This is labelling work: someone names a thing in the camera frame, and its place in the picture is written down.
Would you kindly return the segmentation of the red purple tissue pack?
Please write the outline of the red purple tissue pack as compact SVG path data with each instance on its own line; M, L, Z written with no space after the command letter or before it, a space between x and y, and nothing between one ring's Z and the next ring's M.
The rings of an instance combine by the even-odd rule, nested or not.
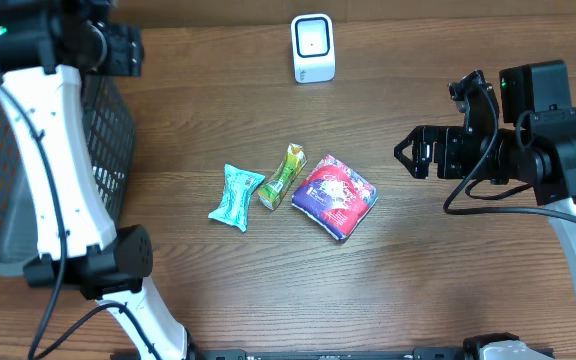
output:
M377 188L351 167L327 154L295 190L291 205L344 242L374 207Z

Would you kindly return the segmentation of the teal snack packet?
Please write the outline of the teal snack packet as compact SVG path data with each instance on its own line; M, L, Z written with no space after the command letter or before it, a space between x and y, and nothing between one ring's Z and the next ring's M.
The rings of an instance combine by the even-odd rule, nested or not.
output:
M218 207L208 218L247 231L248 210L254 191L263 183L265 176L233 165L224 165L224 189Z

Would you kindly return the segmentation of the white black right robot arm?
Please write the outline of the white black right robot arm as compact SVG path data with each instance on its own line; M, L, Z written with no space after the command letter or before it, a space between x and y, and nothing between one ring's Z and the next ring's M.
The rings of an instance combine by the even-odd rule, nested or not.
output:
M417 126L394 156L414 178L427 178L435 163L438 178L459 180L447 214L547 217L576 294L576 107L567 65L507 68L499 81L499 95L480 70L450 83L463 125Z

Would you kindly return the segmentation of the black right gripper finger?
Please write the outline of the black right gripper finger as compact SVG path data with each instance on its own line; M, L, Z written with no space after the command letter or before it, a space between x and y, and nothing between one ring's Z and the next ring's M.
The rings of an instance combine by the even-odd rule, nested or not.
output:
M417 163L410 157L406 156L402 149L395 148L394 157L405 167L413 178L417 177Z
M395 154L402 154L403 151L409 146L413 145L416 140L421 127L415 127L398 145L394 148Z

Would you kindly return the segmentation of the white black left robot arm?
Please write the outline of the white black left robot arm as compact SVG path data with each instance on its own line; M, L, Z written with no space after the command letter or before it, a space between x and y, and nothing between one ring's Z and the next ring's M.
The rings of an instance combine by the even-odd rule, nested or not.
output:
M118 227L100 181L116 186L110 159L121 137L84 126L82 81L137 77L137 26L113 23L108 1L0 1L0 104L14 132L32 196L37 254L30 286L73 287L110 312L141 359L194 359L186 328L152 278L152 245L140 225Z

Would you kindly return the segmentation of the green juice carton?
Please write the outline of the green juice carton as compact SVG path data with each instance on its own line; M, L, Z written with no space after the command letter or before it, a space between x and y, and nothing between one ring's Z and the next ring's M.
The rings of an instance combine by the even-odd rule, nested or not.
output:
M270 210L276 210L306 164L304 148L290 143L276 172L260 188L260 202Z

